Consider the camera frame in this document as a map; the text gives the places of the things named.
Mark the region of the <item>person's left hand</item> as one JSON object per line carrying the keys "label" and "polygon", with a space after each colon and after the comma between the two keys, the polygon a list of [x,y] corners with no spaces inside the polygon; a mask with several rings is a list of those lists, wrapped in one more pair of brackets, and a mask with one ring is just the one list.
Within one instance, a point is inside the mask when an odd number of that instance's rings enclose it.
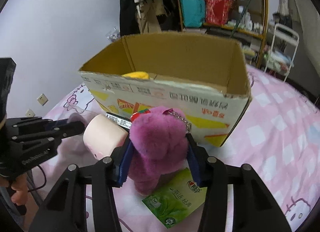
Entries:
{"label": "person's left hand", "polygon": [[17,205],[25,205],[28,201],[28,186],[27,174],[24,173],[16,178],[11,184],[7,179],[1,176],[1,186],[11,187],[14,194],[11,196],[11,201]]}

